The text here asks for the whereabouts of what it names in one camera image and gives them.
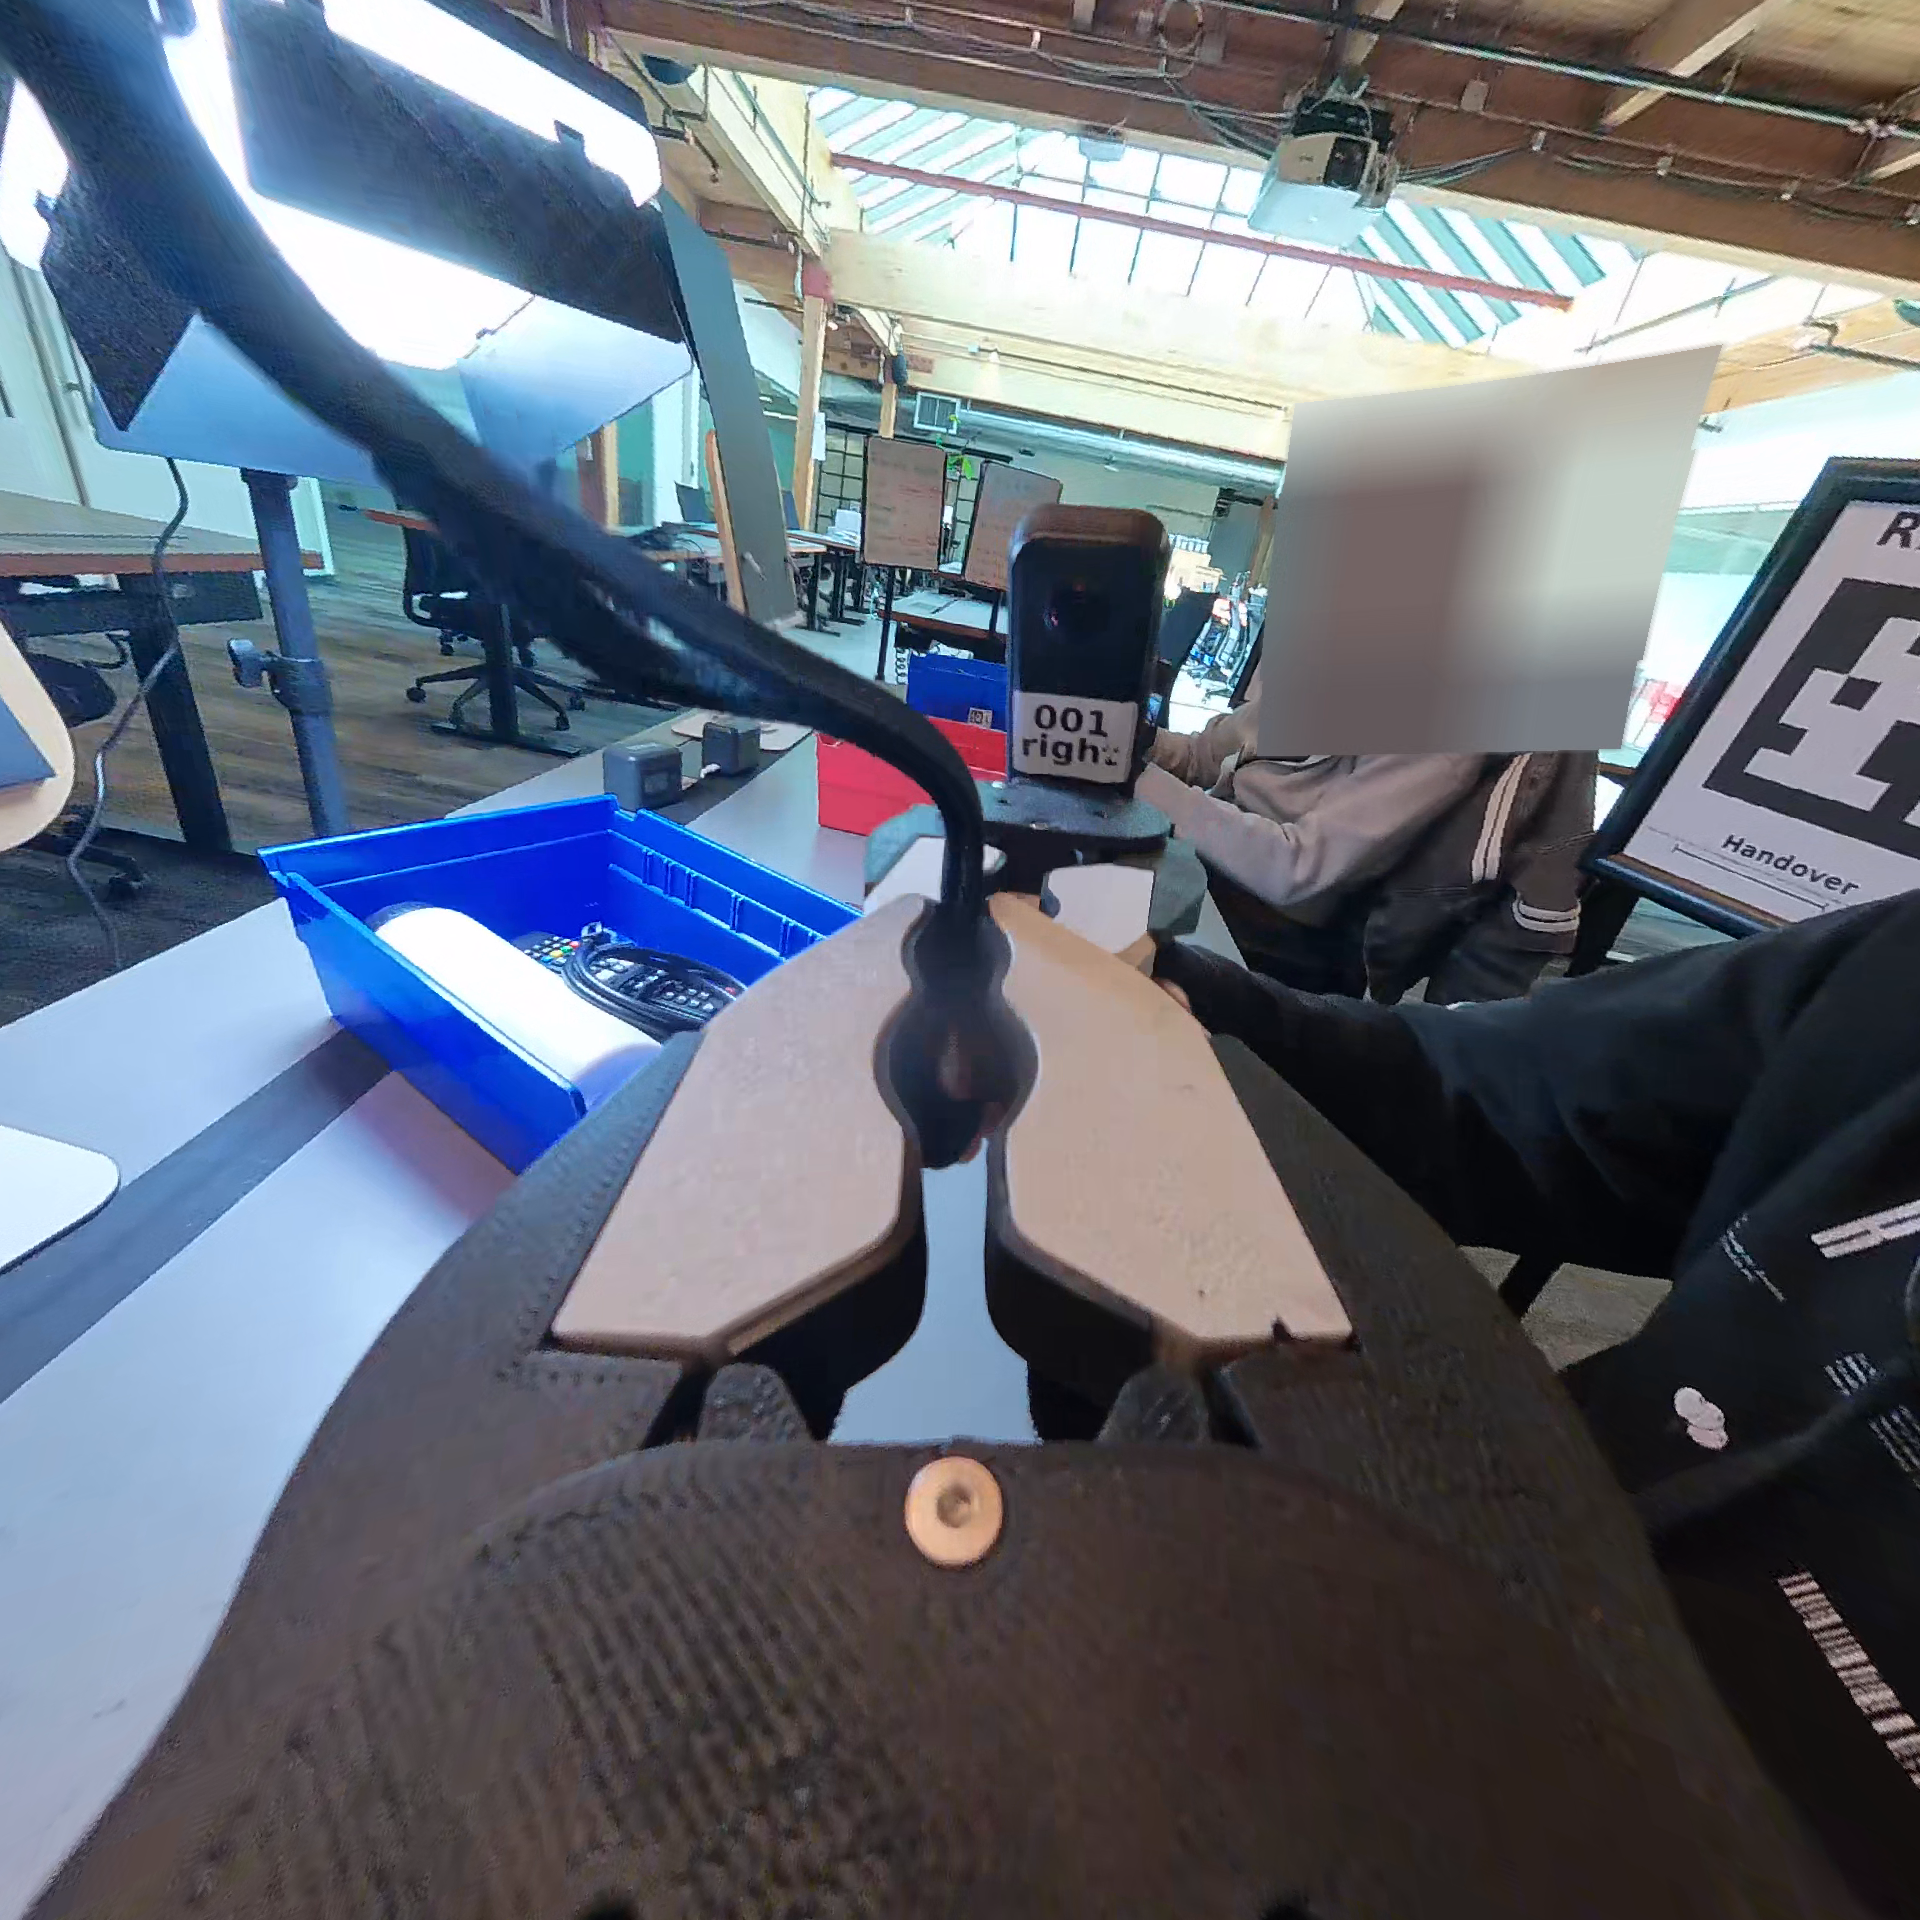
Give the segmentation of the black office chair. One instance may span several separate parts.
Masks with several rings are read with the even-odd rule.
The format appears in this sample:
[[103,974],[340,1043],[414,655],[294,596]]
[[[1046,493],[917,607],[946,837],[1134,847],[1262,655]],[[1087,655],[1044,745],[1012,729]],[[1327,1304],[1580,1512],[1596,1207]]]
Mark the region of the black office chair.
[[[558,736],[570,734],[573,718],[588,708],[584,687],[542,669],[526,622],[488,596],[445,540],[413,521],[398,523],[398,531],[405,618],[431,632],[447,660],[460,646],[476,650],[471,664],[449,664],[419,677],[405,698],[424,708],[432,691],[452,688],[436,733],[541,756],[574,756],[577,749],[558,743]],[[538,736],[522,725],[525,704],[549,716],[553,736]]]

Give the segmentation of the ceiling projector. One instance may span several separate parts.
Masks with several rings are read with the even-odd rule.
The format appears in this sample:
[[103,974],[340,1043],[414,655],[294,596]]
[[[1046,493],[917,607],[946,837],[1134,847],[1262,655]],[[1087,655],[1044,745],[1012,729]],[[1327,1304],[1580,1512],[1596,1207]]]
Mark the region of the ceiling projector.
[[1391,109],[1350,91],[1307,92],[1244,216],[1251,235],[1338,253],[1388,206],[1401,178]]

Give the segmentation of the red plastic bin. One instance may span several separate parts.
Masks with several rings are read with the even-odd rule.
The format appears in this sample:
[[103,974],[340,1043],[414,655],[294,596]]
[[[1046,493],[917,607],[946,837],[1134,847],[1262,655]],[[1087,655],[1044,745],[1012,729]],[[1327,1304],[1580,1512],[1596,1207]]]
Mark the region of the red plastic bin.
[[[998,781],[1006,771],[1006,733],[935,718],[975,781]],[[853,837],[868,837],[917,806],[932,804],[918,781],[909,778],[873,753],[828,734],[816,736],[819,824]]]

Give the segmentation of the studio light panel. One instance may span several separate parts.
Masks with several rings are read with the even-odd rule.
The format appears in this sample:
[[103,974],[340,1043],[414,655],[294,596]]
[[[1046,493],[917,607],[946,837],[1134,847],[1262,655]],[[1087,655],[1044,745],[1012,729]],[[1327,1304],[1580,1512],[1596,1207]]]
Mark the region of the studio light panel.
[[[326,314],[538,477],[697,370],[635,113],[468,7],[158,4],[169,79]],[[13,87],[5,259],[44,285],[115,453],[372,484],[372,458],[161,289]]]

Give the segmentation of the wooden-rimmed black board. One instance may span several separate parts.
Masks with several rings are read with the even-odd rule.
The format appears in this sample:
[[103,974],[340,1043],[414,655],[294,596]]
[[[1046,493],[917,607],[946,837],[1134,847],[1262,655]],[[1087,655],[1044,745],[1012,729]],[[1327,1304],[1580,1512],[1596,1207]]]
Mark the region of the wooden-rimmed black board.
[[52,828],[74,784],[70,727],[3,628],[3,853],[20,851]]
[[795,558],[764,419],[759,376],[742,324],[730,262],[718,242],[669,194],[658,199],[679,285],[686,342],[716,436],[718,487],[736,556],[736,601],[753,620],[791,628],[800,620]]

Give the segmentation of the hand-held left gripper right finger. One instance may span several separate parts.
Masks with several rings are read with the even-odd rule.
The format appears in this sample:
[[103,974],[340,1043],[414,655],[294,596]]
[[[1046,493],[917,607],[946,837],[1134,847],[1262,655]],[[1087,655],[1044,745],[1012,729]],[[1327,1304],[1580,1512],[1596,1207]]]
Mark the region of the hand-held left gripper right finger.
[[1203,1371],[1355,1326],[1198,1020],[1139,963],[1020,896],[992,917],[1035,1074],[996,1141],[1002,1246]]

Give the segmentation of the blue plastic bin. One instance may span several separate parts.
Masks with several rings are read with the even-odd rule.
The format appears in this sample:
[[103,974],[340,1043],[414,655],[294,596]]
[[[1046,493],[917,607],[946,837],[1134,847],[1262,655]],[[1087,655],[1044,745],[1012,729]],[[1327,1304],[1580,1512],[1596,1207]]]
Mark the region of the blue plastic bin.
[[595,1108],[380,941],[376,917],[445,906],[509,942],[607,924],[745,987],[855,920],[853,906],[610,797],[286,843],[259,859],[336,1023],[519,1172]]
[[905,695],[909,708],[955,725],[1004,733],[1011,710],[1009,669],[1000,660],[955,652],[911,652]]

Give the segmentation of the person's right forearm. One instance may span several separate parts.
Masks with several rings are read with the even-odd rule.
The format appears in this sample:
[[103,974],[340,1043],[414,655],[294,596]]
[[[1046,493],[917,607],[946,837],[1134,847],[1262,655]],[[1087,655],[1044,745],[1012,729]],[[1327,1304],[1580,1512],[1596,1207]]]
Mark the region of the person's right forearm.
[[1157,980],[1457,1242],[1679,1279],[1742,1217],[1916,1197],[1916,896],[1510,1000],[1314,997],[1187,942]]

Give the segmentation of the framed marker sign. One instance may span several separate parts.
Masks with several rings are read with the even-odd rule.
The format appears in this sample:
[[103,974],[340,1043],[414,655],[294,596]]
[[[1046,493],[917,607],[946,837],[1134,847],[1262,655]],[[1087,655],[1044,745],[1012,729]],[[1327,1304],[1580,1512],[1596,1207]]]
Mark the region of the framed marker sign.
[[1916,460],[1823,467],[1582,867],[1733,939],[1916,895]]

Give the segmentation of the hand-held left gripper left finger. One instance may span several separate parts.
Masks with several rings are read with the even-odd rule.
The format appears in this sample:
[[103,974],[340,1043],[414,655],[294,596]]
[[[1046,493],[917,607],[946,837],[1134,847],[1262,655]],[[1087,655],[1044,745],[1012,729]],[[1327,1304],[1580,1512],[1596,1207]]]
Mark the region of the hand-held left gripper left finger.
[[921,1220],[918,1161],[878,1055],[928,909],[922,895],[884,905],[709,1023],[555,1345],[726,1365],[900,1255]]

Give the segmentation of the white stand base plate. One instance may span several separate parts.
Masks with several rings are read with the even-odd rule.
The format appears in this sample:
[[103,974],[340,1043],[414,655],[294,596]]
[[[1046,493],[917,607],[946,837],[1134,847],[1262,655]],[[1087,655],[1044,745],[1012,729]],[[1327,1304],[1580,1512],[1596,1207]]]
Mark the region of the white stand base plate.
[[5,1124],[3,1273],[99,1217],[121,1184],[110,1156]]

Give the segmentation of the wooden office desk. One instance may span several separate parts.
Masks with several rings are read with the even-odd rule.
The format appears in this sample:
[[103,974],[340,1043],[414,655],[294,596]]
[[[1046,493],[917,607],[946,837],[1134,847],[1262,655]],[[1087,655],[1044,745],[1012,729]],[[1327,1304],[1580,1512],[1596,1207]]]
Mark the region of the wooden office desk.
[[7,493],[5,584],[56,589],[7,596],[5,624],[19,640],[127,640],[182,843],[229,854],[234,840],[220,778],[175,642],[180,631],[257,618],[260,598],[270,598],[257,531],[229,536],[189,521],[189,508],[172,523],[150,523]]

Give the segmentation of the white cylindrical bottle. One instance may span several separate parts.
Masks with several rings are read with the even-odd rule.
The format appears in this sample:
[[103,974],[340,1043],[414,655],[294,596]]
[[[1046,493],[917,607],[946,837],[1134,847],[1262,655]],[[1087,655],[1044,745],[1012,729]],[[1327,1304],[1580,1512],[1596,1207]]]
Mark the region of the white cylindrical bottle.
[[661,1053],[661,1043],[588,1002],[561,972],[472,917],[402,905],[372,932],[445,997],[579,1092],[607,1102]]

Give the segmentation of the black remote control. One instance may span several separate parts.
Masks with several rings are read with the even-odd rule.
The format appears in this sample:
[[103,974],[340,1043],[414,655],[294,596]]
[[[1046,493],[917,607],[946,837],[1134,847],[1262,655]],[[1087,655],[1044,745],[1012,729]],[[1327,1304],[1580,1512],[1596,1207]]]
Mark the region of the black remote control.
[[609,924],[586,924],[577,935],[533,930],[512,946],[561,976],[588,1006],[661,1045],[698,1033],[747,993],[733,972],[636,945]]

